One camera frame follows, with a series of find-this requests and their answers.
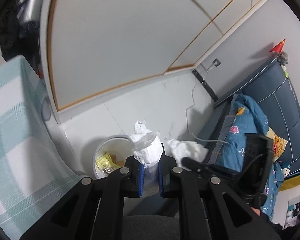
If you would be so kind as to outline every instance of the white tissue paper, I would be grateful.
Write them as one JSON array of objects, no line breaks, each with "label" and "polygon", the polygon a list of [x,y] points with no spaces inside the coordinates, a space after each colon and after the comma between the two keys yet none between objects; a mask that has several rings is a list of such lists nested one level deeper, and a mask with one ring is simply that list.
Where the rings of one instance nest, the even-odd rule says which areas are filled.
[{"label": "white tissue paper", "polygon": [[178,141],[176,139],[170,139],[167,141],[171,149],[173,157],[176,159],[177,165],[186,170],[181,164],[181,159],[189,157],[199,163],[203,162],[208,154],[208,149],[204,148],[201,144],[193,141]]},{"label": "white tissue paper", "polygon": [[159,192],[158,188],[158,163],[163,148],[158,132],[146,128],[145,121],[136,121],[134,126],[136,134],[129,135],[134,143],[133,156],[144,164],[144,183],[142,197],[147,197]]}]

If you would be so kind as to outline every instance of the blue bed frame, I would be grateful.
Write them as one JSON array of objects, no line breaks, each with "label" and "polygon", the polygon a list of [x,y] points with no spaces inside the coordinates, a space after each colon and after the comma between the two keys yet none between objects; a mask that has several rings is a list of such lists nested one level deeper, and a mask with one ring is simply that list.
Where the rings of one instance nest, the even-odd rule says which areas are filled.
[{"label": "blue bed frame", "polygon": [[[217,139],[225,116],[230,111],[230,101],[235,93],[251,96],[269,120],[269,126],[288,144],[278,159],[291,163],[291,178],[300,174],[300,106],[290,79],[286,78],[277,57],[271,57],[244,81],[221,96],[215,111],[198,134],[201,139]],[[203,143],[212,152],[215,143]]]}]

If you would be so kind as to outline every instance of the white cabinet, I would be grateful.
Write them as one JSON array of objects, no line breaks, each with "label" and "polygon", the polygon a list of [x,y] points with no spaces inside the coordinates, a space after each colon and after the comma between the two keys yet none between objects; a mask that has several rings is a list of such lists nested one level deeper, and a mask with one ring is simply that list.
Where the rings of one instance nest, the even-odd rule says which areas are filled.
[{"label": "white cabinet", "polygon": [[258,1],[44,0],[42,64],[55,113],[194,67]]},{"label": "white cabinet", "polygon": [[49,66],[57,108],[163,74],[208,22],[191,0],[57,0]]},{"label": "white cabinet", "polygon": [[260,0],[195,0],[206,10],[210,24],[189,44],[170,69],[198,65],[221,44]]}]

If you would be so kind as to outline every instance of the pillow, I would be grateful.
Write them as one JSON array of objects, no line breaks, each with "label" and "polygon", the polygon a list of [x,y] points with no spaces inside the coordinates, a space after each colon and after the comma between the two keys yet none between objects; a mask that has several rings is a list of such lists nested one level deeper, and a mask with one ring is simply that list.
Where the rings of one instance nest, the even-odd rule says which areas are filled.
[{"label": "pillow", "polygon": [[277,136],[270,127],[266,136],[273,140],[273,147],[272,147],[272,150],[274,151],[273,162],[275,162],[284,152],[288,141]]}]

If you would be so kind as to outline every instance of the white trash can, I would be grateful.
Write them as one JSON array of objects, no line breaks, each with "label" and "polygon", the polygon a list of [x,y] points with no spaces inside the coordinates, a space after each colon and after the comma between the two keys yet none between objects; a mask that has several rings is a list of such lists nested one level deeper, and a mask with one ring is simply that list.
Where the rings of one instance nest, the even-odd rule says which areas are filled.
[{"label": "white trash can", "polygon": [[117,161],[126,162],[129,156],[133,155],[134,144],[129,140],[126,135],[113,135],[105,139],[97,148],[92,159],[92,169],[96,179],[101,179],[98,177],[95,168],[95,161],[99,159],[102,155],[109,153],[117,156]]}]

